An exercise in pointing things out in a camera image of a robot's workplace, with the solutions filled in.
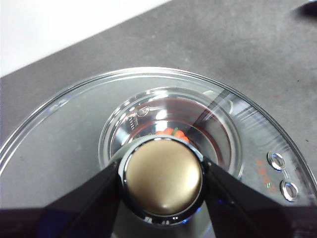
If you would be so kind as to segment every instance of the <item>glass lid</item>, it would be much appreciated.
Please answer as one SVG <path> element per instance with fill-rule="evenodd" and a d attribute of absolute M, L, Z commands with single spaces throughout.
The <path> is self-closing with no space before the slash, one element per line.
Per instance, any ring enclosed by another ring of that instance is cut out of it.
<path fill-rule="evenodd" d="M 37 108 L 1 148 L 0 206 L 46 206 L 107 167 L 122 146 L 150 134 L 189 142 L 283 206 L 317 204 L 303 156 L 254 102 L 198 74 L 141 67 L 87 79 Z M 213 237 L 213 231 L 205 204 L 166 229 L 121 204 L 112 236 Z"/>

